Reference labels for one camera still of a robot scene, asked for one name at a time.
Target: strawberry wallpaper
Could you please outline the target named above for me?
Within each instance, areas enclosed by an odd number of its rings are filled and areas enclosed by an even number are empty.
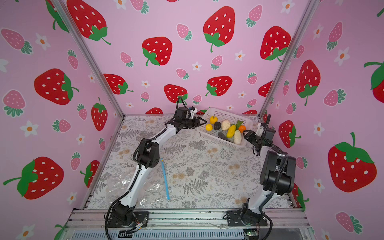
[[[267,110],[317,239],[381,234],[383,7],[321,1]]]
[[[119,123],[50,1],[0,7],[2,238],[55,239]]]
[[[178,96],[201,113],[256,113],[307,0],[66,5],[126,114],[174,113]]]

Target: perforated basket wall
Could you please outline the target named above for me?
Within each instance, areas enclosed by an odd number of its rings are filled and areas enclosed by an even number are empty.
[[[212,116],[215,116],[218,118],[218,121],[219,122],[223,122],[224,120],[229,120],[231,122],[231,124],[236,124],[237,123],[237,120],[240,120],[240,121],[243,121],[243,125],[246,127],[246,129],[251,129],[252,127],[252,124],[253,122],[248,119],[248,118],[245,118],[243,116],[239,116],[239,115],[236,115],[236,114],[233,114],[233,113],[229,113],[229,112],[226,112],[226,111],[222,111],[222,110],[219,110],[219,109],[216,109],[216,108],[210,108],[208,109],[205,114],[203,115],[202,118],[204,118],[206,121],[207,121],[207,124],[209,124],[209,119],[210,117]],[[237,145],[237,144],[234,144],[233,143],[233,140],[234,138],[230,138],[229,141],[226,141],[226,140],[223,140],[221,138],[218,137],[218,134],[219,132],[222,132],[224,133],[224,135],[227,135],[227,131],[223,131],[221,130],[212,130],[212,131],[207,131],[205,129],[205,125],[202,125],[200,127],[197,128],[197,130],[204,136],[204,137],[207,137],[211,140],[214,140],[220,144],[223,144],[227,147],[230,147],[230,148],[233,148],[233,149],[239,149],[239,148],[242,148],[242,147],[245,147],[247,141],[244,140],[244,138],[242,137],[242,141],[241,141],[241,144],[240,145]]]

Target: white flower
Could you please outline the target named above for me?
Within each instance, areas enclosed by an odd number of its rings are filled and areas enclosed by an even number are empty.
[[[326,232],[326,231],[324,231],[323,229],[321,230],[321,238],[324,239],[324,240],[332,240],[332,239],[329,237],[329,232]]]
[[[319,135],[319,137],[321,136],[321,133],[324,132],[325,128],[321,127],[321,122],[319,124],[314,124],[313,125],[314,127],[314,131],[313,131],[313,134],[316,134]]]
[[[141,81],[141,85],[144,86],[145,88],[148,88],[148,86],[150,86],[150,84],[148,83],[148,81]]]
[[[241,93],[239,93],[239,98],[244,98],[246,95],[246,93],[244,93],[244,91],[242,91]]]
[[[321,31],[323,30],[323,26],[321,26],[320,25],[320,23],[319,23],[319,26],[317,26],[317,28],[313,31],[313,39],[315,39],[315,38],[319,38],[320,37],[320,33],[321,33]]]
[[[281,3],[283,5],[283,8],[281,9],[280,13],[286,12],[289,13],[291,7],[295,5],[295,3],[292,2],[292,0],[288,0],[286,2]]]
[[[245,54],[243,53],[243,50],[241,50],[239,53],[235,53],[235,56],[236,56],[235,60],[242,61]]]
[[[325,189],[324,185],[321,184],[321,179],[314,178],[313,180],[314,180],[313,187],[317,188],[317,190],[319,190],[319,193],[321,193],[321,190]]]
[[[20,129],[24,131],[25,137],[29,135],[37,135],[36,129],[39,127],[37,124],[32,124],[31,121],[27,121],[26,126],[21,126]]]
[[[199,65],[198,62],[196,62],[195,64],[192,64],[192,67],[193,67],[193,70],[197,70],[197,71],[200,71],[200,68],[201,68],[201,65]]]
[[[70,202],[70,205],[73,201],[76,201],[76,194],[77,192],[75,193],[71,192],[71,195],[69,196],[69,198],[67,198],[67,201]]]
[[[35,228],[35,225],[33,224],[32,226],[24,226],[22,233],[17,235],[15,239],[21,239],[21,240],[26,240],[27,237],[32,237],[33,236],[33,229]]]
[[[113,0],[113,1],[116,3],[117,9],[122,8],[122,9],[126,10],[125,3],[127,2],[127,0]]]
[[[0,71],[7,72],[7,69],[5,68],[5,65],[8,64],[8,61],[5,59],[0,59]]]
[[[36,33],[36,37],[36,43],[41,45],[44,50],[47,50],[47,48],[51,47],[51,45],[47,42],[46,36],[40,36],[40,34]]]
[[[84,138],[85,136],[81,135],[81,133],[79,134],[79,136],[76,138],[76,140],[78,141],[78,144],[82,144],[82,143],[85,143],[84,142]]]
[[[91,73],[90,75],[88,75],[89,77],[89,82],[90,83],[95,83],[95,77],[93,76],[93,73]]]
[[[343,64],[343,62],[345,60],[348,60],[349,59],[349,54],[348,54],[348,51],[349,51],[349,47],[347,47],[346,49],[343,50],[339,50],[337,52],[338,56],[335,58],[335,62],[339,62],[339,66],[341,66]]]
[[[339,6],[341,6],[343,2],[344,0],[336,0],[335,4],[339,4]]]

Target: yellow fruit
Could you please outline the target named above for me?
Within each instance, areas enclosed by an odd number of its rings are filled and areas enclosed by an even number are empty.
[[[213,127],[212,127],[211,124],[207,124],[207,125],[205,126],[205,129],[206,129],[207,131],[212,131]]]
[[[227,132],[227,138],[233,137],[235,134],[235,131],[236,131],[236,125],[230,126]]]
[[[212,116],[212,117],[209,119],[209,122],[210,122],[211,124],[215,124],[215,122],[217,122],[217,117]]]

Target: metal corner post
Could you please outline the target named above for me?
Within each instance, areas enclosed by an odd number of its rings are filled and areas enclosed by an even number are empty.
[[[268,105],[271,102],[273,95],[277,91],[277,88],[279,87],[279,84],[281,83],[281,80],[283,79],[285,70],[287,69],[289,62],[291,61],[293,53],[294,53],[295,49],[297,48],[297,46],[299,45],[300,40],[303,37],[312,17],[313,17],[313,15],[317,9],[317,6],[319,5],[319,2],[320,2],[320,0],[308,0],[307,7],[305,8],[305,11],[301,17],[301,20],[300,20],[300,22],[296,28],[296,31],[292,37],[291,44],[289,45],[289,47],[288,47],[288,49],[284,55],[284,59],[282,60],[280,66],[276,72],[276,75],[275,75],[275,78],[273,79],[271,88],[270,88],[268,95],[266,96],[265,102],[263,103],[263,106],[259,112],[259,117],[260,117],[261,121],[263,121],[263,114],[267,110]]]
[[[74,23],[71,15],[70,15],[67,7],[66,7],[66,3],[65,3],[66,1],[65,0],[52,0],[52,2],[55,5],[55,8],[56,8],[57,12],[59,13],[60,17],[62,18],[65,25],[67,26],[73,39],[77,43],[77,46],[79,47],[81,53],[85,57],[85,59],[86,59],[88,65],[90,66],[92,72],[95,74],[96,78],[98,79],[102,89],[104,90],[105,94],[108,96],[109,100],[111,101],[117,114],[120,116],[120,118],[123,118],[124,112],[121,109],[116,98],[113,96],[113,93],[110,90],[108,83],[104,78],[103,73],[101,72],[98,64],[96,63],[96,60],[93,58],[93,55],[92,55],[91,51],[89,50],[87,44],[84,42],[83,36],[78,31],[76,24]]]

